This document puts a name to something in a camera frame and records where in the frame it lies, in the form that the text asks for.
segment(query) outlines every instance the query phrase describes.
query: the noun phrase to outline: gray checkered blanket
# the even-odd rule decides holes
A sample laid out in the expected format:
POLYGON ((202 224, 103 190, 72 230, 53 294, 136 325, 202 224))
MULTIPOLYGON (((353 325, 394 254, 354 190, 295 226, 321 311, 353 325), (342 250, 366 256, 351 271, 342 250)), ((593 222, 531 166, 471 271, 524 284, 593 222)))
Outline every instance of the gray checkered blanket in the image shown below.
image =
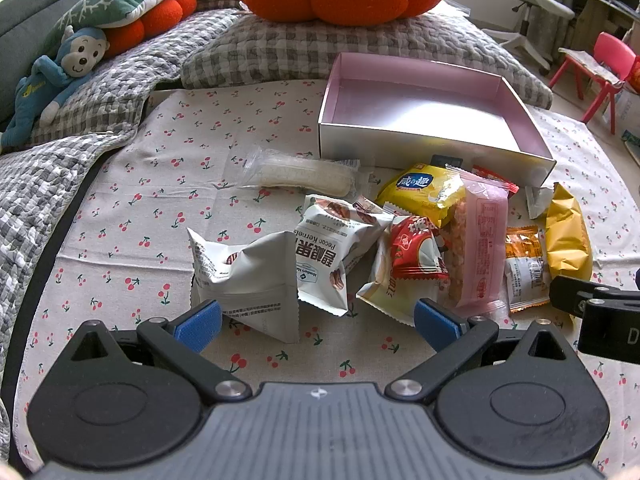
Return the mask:
MULTIPOLYGON (((33 271, 87 171, 103 153, 134 137, 155 85, 177 80, 184 59, 229 27, 237 14, 235 9, 198 12, 103 63, 60 108, 50 127, 34 128, 35 147, 0 158, 0 381, 33 271)), ((2 460, 8 457, 10 428, 0 402, 2 460)))
POLYGON ((503 76, 526 103, 551 106, 551 90, 465 18, 428 12, 377 27, 272 23, 243 16, 182 66, 185 88, 327 78, 339 52, 431 59, 503 76))

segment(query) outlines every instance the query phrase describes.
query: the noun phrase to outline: blue logo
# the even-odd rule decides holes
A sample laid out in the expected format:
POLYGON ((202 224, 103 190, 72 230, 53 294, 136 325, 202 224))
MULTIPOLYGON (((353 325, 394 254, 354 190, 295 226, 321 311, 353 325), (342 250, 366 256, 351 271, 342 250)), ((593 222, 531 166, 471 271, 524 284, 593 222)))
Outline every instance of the blue logo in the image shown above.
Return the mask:
POLYGON ((407 173, 396 182, 398 189, 423 189, 433 181, 433 175, 429 173, 407 173))

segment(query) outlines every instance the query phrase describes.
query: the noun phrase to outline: chair leg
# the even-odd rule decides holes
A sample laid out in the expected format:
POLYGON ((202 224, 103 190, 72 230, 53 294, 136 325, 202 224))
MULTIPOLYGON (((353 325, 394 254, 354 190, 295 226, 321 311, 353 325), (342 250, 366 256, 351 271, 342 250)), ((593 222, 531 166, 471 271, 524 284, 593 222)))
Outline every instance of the chair leg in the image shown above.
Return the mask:
POLYGON ((584 124, 588 123, 589 121, 591 121, 591 118, 593 117, 593 115, 596 113, 596 111, 598 110, 598 108, 600 108, 600 105, 602 104, 602 102, 604 101, 604 98, 607 96, 607 94, 609 93, 609 90, 607 89, 606 86, 604 86, 601 90, 600 93, 598 94, 598 96, 596 97, 596 99, 594 100, 593 103, 591 103, 591 106, 589 106, 588 110, 584 113, 584 115, 582 116, 582 118, 580 119, 581 122, 583 122, 584 124))
POLYGON ((571 61, 569 61, 568 59, 564 60, 564 63, 562 63, 562 66, 558 69, 556 74, 551 78, 551 81, 549 81, 549 88, 552 88, 553 85, 555 85, 558 82, 558 79, 560 79, 562 72, 564 72, 567 69, 567 67, 569 66, 569 63, 571 63, 571 61))
POLYGON ((616 134, 616 95, 609 94, 609 100, 611 106, 611 135, 616 134))
POLYGON ((575 89, 578 92, 578 99, 580 101, 584 100, 584 94, 582 93, 582 79, 580 78, 580 69, 577 66, 574 66, 575 73, 575 89))

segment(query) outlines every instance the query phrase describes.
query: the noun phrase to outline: pink children's chair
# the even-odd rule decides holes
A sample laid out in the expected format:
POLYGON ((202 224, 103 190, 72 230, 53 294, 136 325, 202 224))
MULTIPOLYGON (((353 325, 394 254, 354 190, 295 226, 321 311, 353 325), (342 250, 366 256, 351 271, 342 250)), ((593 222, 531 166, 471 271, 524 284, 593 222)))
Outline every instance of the pink children's chair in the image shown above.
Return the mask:
POLYGON ((598 36, 593 47, 593 57, 583 50, 559 48, 558 51, 564 52, 564 63, 551 79, 549 88, 556 84, 562 72, 571 64, 574 66, 575 86, 580 100, 584 99, 580 72, 597 81, 600 85, 600 93, 584 113, 581 121, 585 124, 588 123, 604 101, 604 98, 609 95, 611 100, 611 135, 615 135, 616 111, 614 95, 622 90, 622 85, 631 75, 631 69, 640 57, 636 56, 634 51, 618 38, 614 38, 606 32, 601 32, 598 36), (613 72, 601 66, 601 63, 606 64, 613 72))

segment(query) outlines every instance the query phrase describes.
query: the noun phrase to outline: chair base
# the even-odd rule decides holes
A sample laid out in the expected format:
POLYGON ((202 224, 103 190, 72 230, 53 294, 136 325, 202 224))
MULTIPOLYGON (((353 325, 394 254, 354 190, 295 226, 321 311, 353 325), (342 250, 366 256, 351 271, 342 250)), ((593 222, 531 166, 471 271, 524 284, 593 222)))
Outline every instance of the chair base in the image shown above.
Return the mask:
POLYGON ((519 32, 503 32, 501 30, 491 30, 489 28, 484 28, 482 31, 491 38, 494 38, 494 40, 500 40, 500 46, 506 50, 513 50, 517 47, 522 47, 524 51, 529 54, 543 69, 551 69, 551 65, 549 65, 548 61, 542 57, 535 47, 533 47, 531 42, 519 32))

